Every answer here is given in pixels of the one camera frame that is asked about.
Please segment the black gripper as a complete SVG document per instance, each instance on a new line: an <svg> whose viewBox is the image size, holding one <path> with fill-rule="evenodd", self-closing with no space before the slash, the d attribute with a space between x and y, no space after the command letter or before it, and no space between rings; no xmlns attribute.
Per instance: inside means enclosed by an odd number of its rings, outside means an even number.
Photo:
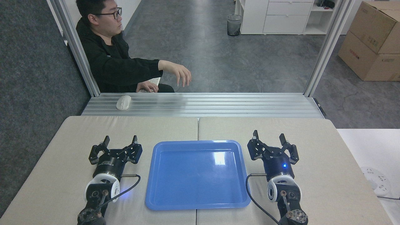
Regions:
<svg viewBox="0 0 400 225"><path fill-rule="evenodd" d="M282 147L278 148L277 156L273 155L273 148L259 140L258 131L254 130L253 137L249 140L247 148L252 160L264 158L264 171L266 179L270 180L279 175L289 175L295 178L291 165L299 161L295 144L290 144L285 135L279 136Z"/></svg>
<svg viewBox="0 0 400 225"><path fill-rule="evenodd" d="M138 143L137 135L134 135L131 144L118 151L112 149L109 152L107 148L109 141L109 136L106 136L103 142L93 145L90 151L89 161L91 165L96 165L93 178L98 174L109 174L121 181L126 162L138 164L143 148Z"/></svg>

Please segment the person's left hand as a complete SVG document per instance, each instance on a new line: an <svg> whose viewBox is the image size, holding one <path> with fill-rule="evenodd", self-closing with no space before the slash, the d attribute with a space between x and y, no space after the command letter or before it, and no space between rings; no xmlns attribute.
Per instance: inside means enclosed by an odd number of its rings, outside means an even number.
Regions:
<svg viewBox="0 0 400 225"><path fill-rule="evenodd" d="M149 93L158 93L159 92L158 85L156 85L150 81L144 81L144 82L138 83L137 87L136 87L136 93L140 92L140 90L145 90Z"/></svg>

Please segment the person's right hand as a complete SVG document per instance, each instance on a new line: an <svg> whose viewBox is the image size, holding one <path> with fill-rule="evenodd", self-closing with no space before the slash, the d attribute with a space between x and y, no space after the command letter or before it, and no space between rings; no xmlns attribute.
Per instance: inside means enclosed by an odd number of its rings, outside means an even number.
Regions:
<svg viewBox="0 0 400 225"><path fill-rule="evenodd" d="M158 70L165 70L172 73L176 77L176 84L182 87L188 86L192 81L191 72L183 65L173 63L167 60L159 60Z"/></svg>

